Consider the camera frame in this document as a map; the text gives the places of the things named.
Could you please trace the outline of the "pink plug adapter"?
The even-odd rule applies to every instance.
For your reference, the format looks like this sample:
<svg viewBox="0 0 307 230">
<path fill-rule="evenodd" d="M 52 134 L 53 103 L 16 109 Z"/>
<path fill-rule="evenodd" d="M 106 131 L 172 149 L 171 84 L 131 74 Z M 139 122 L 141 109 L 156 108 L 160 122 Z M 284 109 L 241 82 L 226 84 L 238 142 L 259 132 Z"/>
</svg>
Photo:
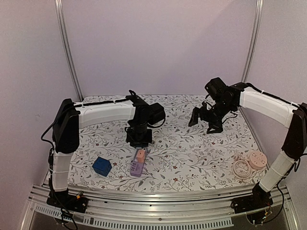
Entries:
<svg viewBox="0 0 307 230">
<path fill-rule="evenodd" d="M 136 159 L 138 163 L 144 163 L 146 151 L 144 149 L 139 149 L 136 154 Z"/>
</svg>

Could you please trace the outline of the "purple power strip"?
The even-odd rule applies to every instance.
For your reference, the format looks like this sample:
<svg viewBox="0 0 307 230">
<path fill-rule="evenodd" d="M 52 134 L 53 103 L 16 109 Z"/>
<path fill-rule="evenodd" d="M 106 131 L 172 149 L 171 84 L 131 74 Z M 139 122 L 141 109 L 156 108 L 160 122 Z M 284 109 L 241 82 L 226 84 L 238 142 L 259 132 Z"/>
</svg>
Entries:
<svg viewBox="0 0 307 230">
<path fill-rule="evenodd" d="M 144 161 L 144 163 L 138 163 L 137 159 L 136 159 L 137 151 L 140 150 L 140 149 L 144 149 L 146 151 L 145 161 L 146 161 L 146 157 L 147 157 L 147 154 L 148 154 L 148 148 L 137 148 L 136 149 L 136 152 L 135 152 L 135 155 L 134 155 L 134 158 L 132 160 L 131 167 L 130 167 L 130 175 L 134 176 L 134 177 L 141 177 L 142 171 L 143 171 L 143 168 L 144 168 L 144 165 L 145 165 L 145 161 Z"/>
</svg>

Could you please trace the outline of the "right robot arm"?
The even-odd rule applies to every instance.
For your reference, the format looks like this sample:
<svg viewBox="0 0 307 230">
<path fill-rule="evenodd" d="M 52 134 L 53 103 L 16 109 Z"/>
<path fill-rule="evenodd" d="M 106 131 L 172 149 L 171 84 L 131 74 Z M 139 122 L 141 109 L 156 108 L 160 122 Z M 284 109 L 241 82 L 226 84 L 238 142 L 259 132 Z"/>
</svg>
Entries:
<svg viewBox="0 0 307 230">
<path fill-rule="evenodd" d="M 248 199 L 252 209 L 263 205 L 269 192 L 290 172 L 294 163 L 299 161 L 307 148 L 307 105 L 295 104 L 278 96 L 262 91 L 251 83 L 239 82 L 227 86 L 219 77 L 211 79 L 205 90 L 215 104 L 207 107 L 203 102 L 200 108 L 192 110 L 189 126 L 199 120 L 208 123 L 207 133 L 221 133 L 223 118 L 239 107 L 261 113 L 288 129 L 281 152 L 260 182 L 254 187 Z"/>
</svg>

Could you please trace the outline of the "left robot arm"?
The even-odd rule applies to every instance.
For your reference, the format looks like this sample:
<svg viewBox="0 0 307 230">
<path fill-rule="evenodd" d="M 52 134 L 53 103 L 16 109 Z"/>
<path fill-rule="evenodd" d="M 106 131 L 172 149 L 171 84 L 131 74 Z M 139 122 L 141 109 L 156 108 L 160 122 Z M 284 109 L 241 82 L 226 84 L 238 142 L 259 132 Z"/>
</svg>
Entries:
<svg viewBox="0 0 307 230">
<path fill-rule="evenodd" d="M 126 142 L 133 148 L 148 147 L 152 143 L 152 129 L 165 122 L 165 109 L 159 103 L 148 104 L 134 91 L 123 99 L 94 103 L 62 101 L 52 129 L 50 156 L 50 197 L 61 208 L 71 204 L 68 190 L 69 166 L 73 153 L 80 144 L 79 130 L 87 126 L 125 120 Z"/>
</svg>

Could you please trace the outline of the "floral table cloth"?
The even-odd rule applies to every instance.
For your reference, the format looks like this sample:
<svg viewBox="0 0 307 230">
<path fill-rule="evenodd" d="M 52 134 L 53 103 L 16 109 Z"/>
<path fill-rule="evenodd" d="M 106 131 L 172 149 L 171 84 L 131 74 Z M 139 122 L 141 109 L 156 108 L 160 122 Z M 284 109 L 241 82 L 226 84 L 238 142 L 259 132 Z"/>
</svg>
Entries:
<svg viewBox="0 0 307 230">
<path fill-rule="evenodd" d="M 188 127 L 195 104 L 194 95 L 145 96 L 149 103 L 161 103 L 166 111 L 164 124 L 153 130 L 153 141 L 141 177 L 130 175 L 135 148 L 126 142 L 125 120 L 111 121 L 80 129 L 80 145 L 73 153 L 68 186 L 127 192 L 189 192 L 254 185 L 268 170 L 252 169 L 249 154 L 258 150 L 241 113 L 228 114 L 220 134 L 207 134 L 199 122 Z M 92 165 L 98 158 L 109 160 L 107 177 Z"/>
</svg>

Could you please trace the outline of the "dark blue cube socket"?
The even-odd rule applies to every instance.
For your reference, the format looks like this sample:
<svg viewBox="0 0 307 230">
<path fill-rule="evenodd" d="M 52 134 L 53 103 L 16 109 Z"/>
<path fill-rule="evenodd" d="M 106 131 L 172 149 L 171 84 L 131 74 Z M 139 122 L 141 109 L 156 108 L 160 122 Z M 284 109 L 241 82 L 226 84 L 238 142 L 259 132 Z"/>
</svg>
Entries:
<svg viewBox="0 0 307 230">
<path fill-rule="evenodd" d="M 107 177 L 112 169 L 112 165 L 109 160 L 98 157 L 92 165 L 93 170 L 104 177 Z"/>
</svg>

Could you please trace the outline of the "pink round power socket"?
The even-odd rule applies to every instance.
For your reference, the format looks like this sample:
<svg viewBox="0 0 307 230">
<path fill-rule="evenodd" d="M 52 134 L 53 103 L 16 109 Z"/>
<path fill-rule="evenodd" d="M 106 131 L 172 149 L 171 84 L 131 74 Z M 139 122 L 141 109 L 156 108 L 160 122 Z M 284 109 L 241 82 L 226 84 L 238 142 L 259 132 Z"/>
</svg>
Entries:
<svg viewBox="0 0 307 230">
<path fill-rule="evenodd" d="M 267 157 L 261 151 L 252 151 L 249 154 L 248 162 L 252 169 L 260 170 L 267 165 Z"/>
</svg>

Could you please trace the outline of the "aluminium front rail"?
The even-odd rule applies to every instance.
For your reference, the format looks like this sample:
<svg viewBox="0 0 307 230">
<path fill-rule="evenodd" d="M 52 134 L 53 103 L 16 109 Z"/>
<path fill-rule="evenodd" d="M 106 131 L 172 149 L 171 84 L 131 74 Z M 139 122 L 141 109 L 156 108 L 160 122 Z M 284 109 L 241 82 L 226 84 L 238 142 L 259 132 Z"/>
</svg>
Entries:
<svg viewBox="0 0 307 230">
<path fill-rule="evenodd" d="M 235 213 L 234 198 L 251 194 L 244 185 L 192 192 L 143 193 L 70 186 L 72 195 L 88 198 L 84 213 L 74 213 L 79 229 L 106 230 L 301 230 L 286 186 L 272 190 L 273 205 L 264 224 L 253 225 L 248 213 Z"/>
</svg>

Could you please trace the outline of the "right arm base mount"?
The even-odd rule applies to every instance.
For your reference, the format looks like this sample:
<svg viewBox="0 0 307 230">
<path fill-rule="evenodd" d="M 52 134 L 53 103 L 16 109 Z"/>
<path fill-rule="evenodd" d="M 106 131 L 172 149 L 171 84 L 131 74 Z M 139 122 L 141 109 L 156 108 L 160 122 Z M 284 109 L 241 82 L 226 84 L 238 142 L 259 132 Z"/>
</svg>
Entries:
<svg viewBox="0 0 307 230">
<path fill-rule="evenodd" d="M 259 184 L 252 189 L 252 194 L 232 199 L 230 207 L 237 213 L 249 212 L 273 204 L 270 192 L 265 192 Z"/>
</svg>

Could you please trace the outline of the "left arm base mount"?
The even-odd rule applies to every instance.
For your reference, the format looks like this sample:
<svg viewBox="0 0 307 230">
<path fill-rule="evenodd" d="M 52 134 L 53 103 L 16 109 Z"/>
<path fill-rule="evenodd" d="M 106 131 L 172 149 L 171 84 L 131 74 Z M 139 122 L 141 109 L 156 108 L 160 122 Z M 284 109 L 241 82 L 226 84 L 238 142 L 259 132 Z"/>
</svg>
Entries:
<svg viewBox="0 0 307 230">
<path fill-rule="evenodd" d="M 50 192 L 47 198 L 47 204 L 59 207 L 64 210 L 85 213 L 88 205 L 88 198 L 83 195 L 83 191 L 79 191 L 76 195 L 70 195 L 69 190 L 56 192 L 52 185 L 52 178 L 48 180 Z"/>
</svg>

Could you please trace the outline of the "right aluminium frame post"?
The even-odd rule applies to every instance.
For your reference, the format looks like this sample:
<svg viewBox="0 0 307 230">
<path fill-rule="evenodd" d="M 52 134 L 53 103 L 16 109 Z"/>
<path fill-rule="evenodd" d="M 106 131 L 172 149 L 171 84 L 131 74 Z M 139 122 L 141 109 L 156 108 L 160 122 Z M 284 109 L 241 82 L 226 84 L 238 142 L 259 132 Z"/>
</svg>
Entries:
<svg viewBox="0 0 307 230">
<path fill-rule="evenodd" d="M 247 58 L 245 61 L 245 65 L 244 65 L 243 73 L 241 77 L 242 82 L 247 82 L 248 75 L 249 75 L 249 72 L 252 66 L 252 61 L 253 61 L 256 45 L 257 45 L 257 39 L 258 39 L 259 31 L 260 31 L 263 4 L 264 4 L 264 0 L 256 0 L 255 15 L 254 15 L 254 22 L 252 26 L 251 38 L 250 38 L 250 43 L 248 47 Z"/>
</svg>

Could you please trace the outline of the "aluminium frame post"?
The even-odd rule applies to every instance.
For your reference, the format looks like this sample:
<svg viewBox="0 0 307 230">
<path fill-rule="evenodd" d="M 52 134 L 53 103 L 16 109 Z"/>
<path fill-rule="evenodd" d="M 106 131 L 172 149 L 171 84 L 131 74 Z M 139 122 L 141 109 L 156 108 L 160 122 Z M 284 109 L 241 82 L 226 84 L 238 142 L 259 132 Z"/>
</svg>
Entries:
<svg viewBox="0 0 307 230">
<path fill-rule="evenodd" d="M 68 37 L 67 27 L 65 23 L 63 4 L 61 0 L 55 0 L 54 2 L 55 2 L 55 10 L 56 10 L 57 20 L 58 20 L 58 25 L 59 25 L 60 37 L 62 40 L 62 45 L 63 45 L 66 61 L 68 64 L 71 81 L 74 86 L 78 100 L 82 101 L 84 99 L 84 96 L 81 90 L 81 86 L 80 86 L 79 79 L 77 76 L 75 64 L 73 61 L 71 47 L 69 44 L 69 37 Z"/>
<path fill-rule="evenodd" d="M 257 45 L 257 39 L 258 39 L 259 31 L 260 31 L 263 4 L 264 4 L 264 0 L 256 0 L 255 15 L 254 15 L 254 22 L 252 26 L 251 38 L 250 38 L 250 43 L 248 47 L 247 58 L 245 61 L 245 65 L 244 65 L 243 73 L 241 77 L 242 82 L 247 82 L 248 75 L 249 75 L 249 72 L 252 66 L 252 61 L 253 61 L 256 45 Z"/>
</svg>

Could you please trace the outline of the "left aluminium frame post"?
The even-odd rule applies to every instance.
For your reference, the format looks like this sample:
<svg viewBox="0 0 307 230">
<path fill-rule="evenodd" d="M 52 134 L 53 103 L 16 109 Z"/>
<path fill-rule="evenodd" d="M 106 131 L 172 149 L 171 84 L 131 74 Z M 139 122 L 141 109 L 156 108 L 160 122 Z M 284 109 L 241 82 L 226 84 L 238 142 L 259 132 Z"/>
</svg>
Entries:
<svg viewBox="0 0 307 230">
<path fill-rule="evenodd" d="M 74 86 L 78 100 L 82 101 L 84 99 L 84 96 L 81 90 L 81 86 L 80 86 L 79 79 L 77 76 L 75 64 L 73 61 L 71 47 L 69 44 L 69 37 L 68 37 L 67 27 L 65 23 L 63 4 L 61 0 L 55 0 L 54 2 L 55 2 L 55 10 L 56 10 L 57 20 L 58 20 L 58 25 L 59 25 L 60 37 L 62 40 L 62 45 L 63 45 L 66 61 L 68 64 L 71 81 Z"/>
</svg>

